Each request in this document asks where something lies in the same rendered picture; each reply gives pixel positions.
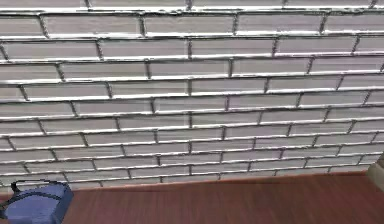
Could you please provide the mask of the beige furniture corner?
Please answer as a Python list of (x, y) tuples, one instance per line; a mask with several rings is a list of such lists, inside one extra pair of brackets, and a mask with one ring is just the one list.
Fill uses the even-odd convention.
[(367, 170), (368, 178), (384, 192), (384, 167), (379, 163), (372, 164)]

